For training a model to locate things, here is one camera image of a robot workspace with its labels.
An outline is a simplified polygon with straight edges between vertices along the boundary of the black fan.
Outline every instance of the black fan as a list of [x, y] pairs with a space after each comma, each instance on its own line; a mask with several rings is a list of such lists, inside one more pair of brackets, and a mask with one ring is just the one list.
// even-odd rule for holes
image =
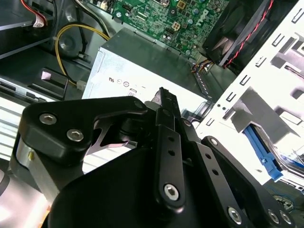
[[[203, 44], [208, 58], [224, 66], [239, 50], [242, 42], [260, 22], [271, 0], [230, 0], [213, 30]], [[271, 10], [231, 62], [239, 73], [276, 29], [297, 0], [275, 0]]]

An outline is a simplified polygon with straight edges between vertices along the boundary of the black mechanical linkage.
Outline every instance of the black mechanical linkage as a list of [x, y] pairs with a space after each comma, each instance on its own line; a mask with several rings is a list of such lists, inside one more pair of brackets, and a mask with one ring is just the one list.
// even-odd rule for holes
[[[12, 171], [52, 203], [46, 227], [296, 227], [217, 139], [201, 141], [175, 95], [161, 88], [153, 102], [114, 97], [24, 110]], [[117, 146], [132, 149], [82, 173], [87, 154]]]

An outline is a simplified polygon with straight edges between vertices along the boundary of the screw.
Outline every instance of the screw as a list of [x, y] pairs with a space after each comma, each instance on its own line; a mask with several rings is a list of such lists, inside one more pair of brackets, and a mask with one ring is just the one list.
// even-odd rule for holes
[[191, 123], [188, 120], [184, 120], [184, 123], [188, 126], [191, 127]]
[[242, 224], [242, 218], [239, 215], [238, 211], [232, 207], [228, 207], [228, 214], [230, 218], [238, 225]]
[[77, 129], [68, 130], [66, 135], [69, 138], [69, 140], [72, 140], [74, 142], [80, 142], [81, 140], [84, 139], [84, 135], [82, 134], [82, 132]]
[[143, 108], [142, 103], [139, 102], [139, 101], [134, 101], [134, 104], [135, 104], [135, 106], [138, 107], [138, 108]]
[[173, 201], [177, 201], [179, 198], [179, 192], [177, 191], [176, 187], [171, 184], [166, 184], [164, 187], [164, 192], [169, 199]]
[[57, 118], [49, 113], [44, 113], [39, 117], [40, 122], [46, 125], [53, 125], [57, 122]]
[[268, 210], [268, 214], [269, 214], [270, 218], [271, 218], [276, 224], [279, 224], [279, 223], [280, 223], [279, 218], [276, 216], [276, 214], [275, 214], [273, 211]]
[[288, 224], [291, 224], [290, 218], [283, 211], [280, 211], [280, 214], [285, 222], [287, 222]]
[[212, 142], [212, 144], [214, 144], [214, 145], [218, 145], [218, 142], [215, 140], [215, 139], [210, 139], [210, 141]]

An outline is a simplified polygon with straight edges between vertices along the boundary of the blue drive latch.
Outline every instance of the blue drive latch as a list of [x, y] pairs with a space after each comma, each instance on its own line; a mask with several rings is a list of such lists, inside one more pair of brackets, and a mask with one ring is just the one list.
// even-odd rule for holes
[[269, 176], [274, 181], [278, 181], [283, 176], [283, 174], [277, 169], [274, 163], [275, 157], [273, 154], [267, 152], [256, 133], [253, 131], [253, 127], [251, 125], [248, 126], [243, 131], [243, 133], [249, 139], [250, 144], [255, 150], [257, 157], [259, 158], [261, 164], [266, 168]]

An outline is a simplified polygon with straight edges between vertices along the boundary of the green circuit board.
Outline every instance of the green circuit board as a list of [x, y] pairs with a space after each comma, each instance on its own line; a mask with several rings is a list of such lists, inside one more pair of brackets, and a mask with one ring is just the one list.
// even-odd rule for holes
[[197, 59], [228, 0], [88, 0], [148, 36]]

